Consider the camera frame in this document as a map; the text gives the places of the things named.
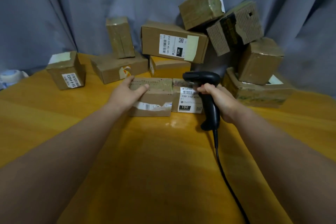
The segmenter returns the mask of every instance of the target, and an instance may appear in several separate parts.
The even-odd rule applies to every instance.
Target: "cardboard box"
[[[203,63],[208,36],[161,22],[148,21],[141,27],[142,53],[164,58]]]
[[[76,51],[52,55],[46,70],[60,90],[85,86],[85,68],[79,62]]]
[[[202,113],[203,104],[193,85],[183,79],[173,79],[172,112]]]
[[[224,15],[223,0],[186,0],[179,6],[186,30]]]
[[[273,39],[263,37],[249,43],[238,65],[238,80],[266,84],[278,69],[283,56]]]
[[[207,28],[218,56],[263,37],[256,3],[244,1]]]
[[[148,59],[137,51],[134,58],[126,59],[116,59],[112,55],[95,56],[91,58],[91,65],[103,84],[148,72]]]
[[[150,56],[149,72],[154,78],[182,78],[183,73],[190,71],[191,63],[182,60]]]
[[[113,55],[118,59],[135,57],[127,17],[107,18],[106,28],[112,45]]]
[[[149,90],[129,110],[128,115],[135,117],[170,116],[173,101],[173,81],[167,78],[134,78],[129,88],[138,89],[149,85]]]
[[[233,67],[226,70],[222,85],[247,106],[277,108],[294,92],[294,87],[279,73],[274,73],[266,85],[238,81]]]

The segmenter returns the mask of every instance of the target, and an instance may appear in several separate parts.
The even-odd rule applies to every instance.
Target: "tape roll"
[[[0,81],[3,83],[17,83],[28,75],[19,70],[7,70],[0,74]]]

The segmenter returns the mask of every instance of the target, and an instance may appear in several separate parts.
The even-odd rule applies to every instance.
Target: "yellow table surface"
[[[60,91],[43,70],[0,92],[0,166],[106,102],[120,82],[103,85],[88,57],[80,54],[85,87]],[[296,92],[279,109],[253,109],[336,160],[331,97]],[[121,119],[58,223],[243,223],[217,167],[212,135],[200,130],[204,118]],[[251,223],[291,223],[232,124],[220,125],[219,154]]]

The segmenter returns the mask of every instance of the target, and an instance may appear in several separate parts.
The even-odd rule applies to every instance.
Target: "forearm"
[[[248,108],[234,124],[293,222],[334,223],[335,163]]]
[[[2,222],[56,221],[120,114],[117,108],[104,106],[0,169]]]

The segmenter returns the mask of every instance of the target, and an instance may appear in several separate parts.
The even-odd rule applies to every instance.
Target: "black barcode scanner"
[[[195,84],[196,86],[202,86],[203,84],[209,83],[217,87],[217,85],[220,83],[221,78],[218,74],[212,73],[212,72],[187,72],[183,74],[183,79],[186,82],[191,82]],[[213,133],[213,139],[215,144],[215,151],[216,151],[216,158],[218,167],[220,170],[220,173],[225,181],[225,184],[227,185],[229,191],[231,192],[234,200],[236,201],[236,204],[238,208],[241,211],[242,216],[244,217],[244,220],[246,223],[250,223],[249,219],[247,218],[247,215],[240,204],[238,198],[236,197],[235,193],[233,192],[233,189],[231,188],[229,181],[227,180],[224,170],[221,165],[221,161],[219,159],[218,155],[218,132],[217,129],[219,128],[219,123],[221,121],[220,112],[218,107],[216,106],[215,102],[213,101],[212,95],[210,94],[202,94],[198,93],[200,98],[202,99],[203,103],[203,109],[205,113],[205,121],[201,124],[201,129],[205,131],[212,130]]]
[[[186,82],[191,82],[199,87],[206,83],[217,86],[220,83],[221,78],[216,73],[201,71],[184,73],[183,80]],[[221,117],[219,109],[213,101],[212,96],[210,94],[202,93],[199,93],[199,96],[202,99],[203,109],[206,117],[206,120],[201,124],[201,129],[205,131],[218,129]]]

